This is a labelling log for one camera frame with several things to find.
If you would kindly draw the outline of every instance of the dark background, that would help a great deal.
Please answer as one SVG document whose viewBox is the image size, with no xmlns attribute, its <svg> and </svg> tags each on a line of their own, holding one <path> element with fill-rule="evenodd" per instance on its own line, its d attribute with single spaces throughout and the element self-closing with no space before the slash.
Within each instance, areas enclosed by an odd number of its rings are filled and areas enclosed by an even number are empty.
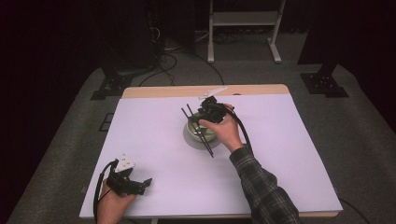
<svg viewBox="0 0 396 224">
<path fill-rule="evenodd" d="M 111 64 L 122 61 L 120 55 L 127 57 L 108 45 L 111 41 L 122 43 L 115 41 L 122 35 L 106 36 L 101 30 L 103 25 L 113 26 L 107 21 L 99 22 L 100 14 L 94 13 L 92 4 L 105 2 L 1 2 L 1 223 L 7 221 L 23 194 L 87 77 L 101 66 L 111 70 Z M 190 25 L 195 30 L 207 29 L 207 0 L 154 2 L 157 6 L 154 12 L 158 13 L 155 15 L 159 16 L 165 33 L 189 43 Z M 260 0 L 216 0 L 215 10 L 273 9 L 277 4 L 278 1 L 266 4 Z M 188 8 L 190 13 L 179 8 Z M 289 0 L 281 23 L 282 32 L 309 30 L 299 63 L 322 63 L 329 55 L 335 57 L 358 79 L 393 130 L 396 130 L 395 8 L 390 0 Z M 175 22 L 180 21 L 178 17 L 187 18 L 186 23 Z M 148 47 L 148 57 L 152 51 Z"/>
</svg>

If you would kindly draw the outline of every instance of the left hand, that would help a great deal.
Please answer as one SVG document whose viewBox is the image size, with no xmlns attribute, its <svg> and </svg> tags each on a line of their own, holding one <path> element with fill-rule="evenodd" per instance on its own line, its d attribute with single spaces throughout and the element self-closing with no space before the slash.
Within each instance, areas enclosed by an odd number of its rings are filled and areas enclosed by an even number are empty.
<svg viewBox="0 0 396 224">
<path fill-rule="evenodd" d="M 136 198 L 135 194 L 119 196 L 103 181 L 102 193 L 98 204 L 98 224 L 116 224 L 121 221 L 125 210 Z"/>
</svg>

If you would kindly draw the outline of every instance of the right hand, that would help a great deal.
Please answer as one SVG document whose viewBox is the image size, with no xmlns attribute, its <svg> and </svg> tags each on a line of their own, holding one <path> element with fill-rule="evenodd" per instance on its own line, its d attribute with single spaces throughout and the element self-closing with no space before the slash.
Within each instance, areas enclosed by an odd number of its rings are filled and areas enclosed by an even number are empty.
<svg viewBox="0 0 396 224">
<path fill-rule="evenodd" d="M 225 105 L 228 107 L 230 111 L 232 111 L 231 105 Z M 243 147 L 244 145 L 241 142 L 238 132 L 238 123 L 236 120 L 229 115 L 228 113 L 224 117 L 224 120 L 217 124 L 212 123 L 205 119 L 200 119 L 199 124 L 206 126 L 206 128 L 212 130 L 220 142 L 226 146 L 230 152 L 234 152 L 238 148 Z"/>
</svg>

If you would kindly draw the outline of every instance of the gray carpet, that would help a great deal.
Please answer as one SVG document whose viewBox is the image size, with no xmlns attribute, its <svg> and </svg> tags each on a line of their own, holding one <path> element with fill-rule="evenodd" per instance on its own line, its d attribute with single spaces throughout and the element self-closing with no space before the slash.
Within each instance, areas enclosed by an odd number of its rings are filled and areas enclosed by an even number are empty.
<svg viewBox="0 0 396 224">
<path fill-rule="evenodd" d="M 213 66 L 229 85 L 287 85 L 339 197 L 358 207 L 371 223 L 396 223 L 395 133 L 353 75 L 341 66 L 337 66 L 333 77 L 348 98 L 308 93 L 300 73 L 317 72 L 319 66 L 297 65 L 304 40 L 304 34 L 279 34 L 276 44 L 282 64 L 274 64 L 262 35 L 244 35 L 237 43 L 215 45 Z M 197 53 L 205 57 L 206 45 L 198 45 Z M 169 73 L 176 85 L 221 84 L 216 72 L 201 59 L 184 53 L 172 55 L 177 57 L 177 65 Z M 172 64 L 170 57 L 163 61 L 164 68 Z M 148 76 L 135 78 L 132 86 Z M 106 139 L 106 133 L 98 132 L 99 127 L 106 113 L 115 111 L 120 99 L 113 96 L 103 101 L 90 100 L 104 77 L 98 68 L 81 88 L 8 223 L 93 223 L 78 217 L 85 197 L 82 191 L 91 181 Z M 170 83 L 166 74 L 159 74 L 143 86 Z M 335 218 L 305 218 L 304 222 L 365 223 L 357 212 L 345 203 L 343 206 L 345 211 Z"/>
</svg>

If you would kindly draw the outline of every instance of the shirt cuff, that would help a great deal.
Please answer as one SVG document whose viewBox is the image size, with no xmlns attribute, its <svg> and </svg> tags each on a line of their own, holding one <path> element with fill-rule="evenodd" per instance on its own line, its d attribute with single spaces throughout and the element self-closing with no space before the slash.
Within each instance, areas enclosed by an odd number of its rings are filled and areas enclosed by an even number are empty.
<svg viewBox="0 0 396 224">
<path fill-rule="evenodd" d="M 233 163 L 233 165 L 236 167 L 236 165 L 240 161 L 244 161 L 246 158 L 251 158 L 253 157 L 250 153 L 250 151 L 246 147 L 240 147 L 237 150 L 235 150 L 231 155 L 230 155 L 230 161 Z"/>
</svg>

